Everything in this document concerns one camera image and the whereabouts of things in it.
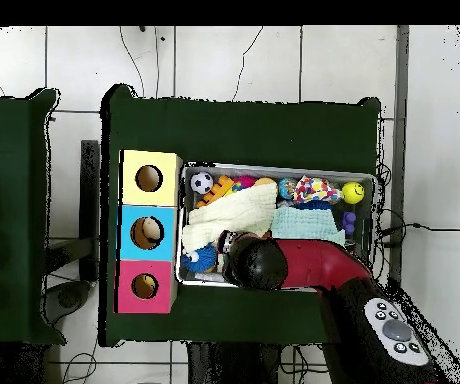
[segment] orange toy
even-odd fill
[[[197,204],[197,208],[202,206],[210,205],[215,200],[218,200],[220,197],[223,197],[225,193],[232,188],[234,182],[231,178],[228,178],[226,175],[221,175],[217,183],[215,183],[208,193],[204,194],[203,200],[200,200]]]

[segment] blue box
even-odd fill
[[[176,249],[176,208],[159,206],[122,206],[120,260],[172,261]],[[153,249],[142,249],[134,244],[131,229],[139,218],[153,217],[164,230],[164,237]]]

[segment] dark green cloth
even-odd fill
[[[62,343],[40,313],[52,89],[0,98],[0,341]]]
[[[108,187],[102,178],[102,199],[109,195],[109,212],[101,220],[107,226],[101,238],[108,242],[101,244],[101,259],[108,259],[101,341],[325,342],[314,293],[181,285],[170,314],[113,313],[118,151],[173,152],[184,162],[375,174],[379,110],[377,99],[363,105],[136,99],[128,86],[113,86],[102,102],[102,159],[109,158],[102,168],[109,175]]]

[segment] white towel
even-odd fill
[[[222,197],[189,213],[182,230],[188,252],[216,241],[224,230],[250,231],[262,237],[271,228],[276,207],[276,184],[262,184]]]

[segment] black and white ball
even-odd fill
[[[213,185],[212,177],[206,172],[198,172],[191,177],[191,188],[196,193],[205,194]]]

